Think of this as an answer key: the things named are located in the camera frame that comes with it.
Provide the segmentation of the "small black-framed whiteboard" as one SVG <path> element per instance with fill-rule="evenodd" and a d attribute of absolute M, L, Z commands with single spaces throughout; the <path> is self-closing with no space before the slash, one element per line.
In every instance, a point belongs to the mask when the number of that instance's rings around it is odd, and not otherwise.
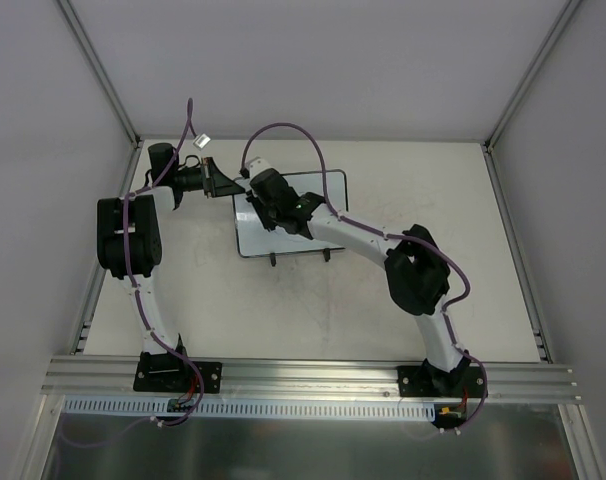
<path fill-rule="evenodd" d="M 297 197 L 285 212 L 274 204 L 264 204 L 254 191 L 233 197 L 238 254 L 243 258 L 267 257 L 275 262 L 281 255 L 320 253 L 329 260 L 333 251 L 343 247 L 313 238 L 304 223 L 311 209 L 323 201 L 322 173 L 287 173 L 283 178 Z"/>

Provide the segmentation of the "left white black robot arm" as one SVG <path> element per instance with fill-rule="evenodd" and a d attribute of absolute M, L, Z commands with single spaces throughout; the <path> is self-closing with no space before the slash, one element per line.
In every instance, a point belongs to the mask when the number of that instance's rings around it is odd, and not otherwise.
<path fill-rule="evenodd" d="M 99 264 L 126 289 L 142 328 L 141 377 L 150 374 L 171 390 L 191 381 L 192 367 L 174 322 L 163 312 L 156 292 L 163 258 L 159 218 L 178 209 L 188 192 L 208 198 L 242 194 L 244 188 L 205 157 L 194 166 L 179 163 L 169 143 L 148 148 L 150 169 L 138 193 L 97 202 Z"/>

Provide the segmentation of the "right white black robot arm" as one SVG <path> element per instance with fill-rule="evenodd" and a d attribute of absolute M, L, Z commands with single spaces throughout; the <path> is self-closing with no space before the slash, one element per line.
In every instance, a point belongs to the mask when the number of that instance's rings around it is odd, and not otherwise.
<path fill-rule="evenodd" d="M 243 171 L 252 193 L 248 199 L 267 230 L 329 242 L 350 250 L 385 271 L 392 301 L 413 316 L 426 349 L 417 380 L 443 396 L 463 388 L 471 363 L 458 344 L 448 307 L 449 275 L 454 264 L 438 249 L 429 231 L 415 225 L 388 233 L 346 217 L 319 194 L 298 194 L 286 178 L 259 159 Z"/>

